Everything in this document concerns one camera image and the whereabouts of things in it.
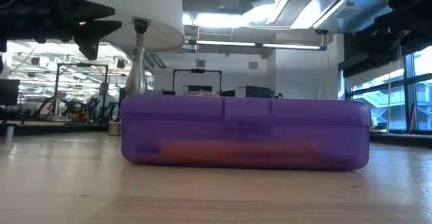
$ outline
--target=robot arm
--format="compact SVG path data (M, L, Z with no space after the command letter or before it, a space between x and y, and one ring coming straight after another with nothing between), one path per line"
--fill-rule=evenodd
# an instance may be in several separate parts
M394 60L398 47L405 56L432 45L431 1L389 0L393 11L354 35L359 49L373 59L375 67Z
M95 60L99 41L122 26L96 19L114 14L112 7L85 0L0 0L0 52L6 52L7 40L74 38L87 59Z

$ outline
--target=lamp stem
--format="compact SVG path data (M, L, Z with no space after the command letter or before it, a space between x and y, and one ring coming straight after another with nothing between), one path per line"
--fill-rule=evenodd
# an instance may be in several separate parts
M149 23L145 20L134 20L136 31L136 47L133 50L133 62L128 80L126 82L126 94L136 95L147 92L146 70L144 68L144 33L147 31Z

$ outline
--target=case lid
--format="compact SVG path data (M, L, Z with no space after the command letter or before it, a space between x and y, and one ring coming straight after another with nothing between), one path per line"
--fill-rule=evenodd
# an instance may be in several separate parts
M371 110L356 101L272 99L275 123L372 125Z
M128 96L121 104L121 118L220 121L223 99L203 96Z
M223 128L241 134L268 134L273 127L269 99L226 98Z

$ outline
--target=wooden table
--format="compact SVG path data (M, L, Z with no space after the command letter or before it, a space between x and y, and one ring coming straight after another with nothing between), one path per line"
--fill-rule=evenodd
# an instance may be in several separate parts
M137 166L106 133L0 140L0 223L432 223L430 150L356 172Z

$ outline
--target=white wall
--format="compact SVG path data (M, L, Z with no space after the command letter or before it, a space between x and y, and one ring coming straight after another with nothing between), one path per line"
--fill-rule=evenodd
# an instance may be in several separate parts
M176 55L174 53L161 53L160 58L167 65L168 69L155 70L155 90L172 90L173 69L196 68L195 54ZM242 86L266 87L266 64L260 55L229 55L201 53L200 59L206 61L207 70L221 70L222 90L234 90ZM258 62L258 69L249 69L249 61ZM191 74L186 72L182 75L177 72L175 91L182 94L184 85L212 86L213 92L219 90L219 74Z
M344 91L342 77L337 69L338 63L343 60L344 42L341 34L333 37L327 51L278 49L275 92L283 93L286 99L337 100L340 92Z
M267 59L266 87L276 90L276 50Z

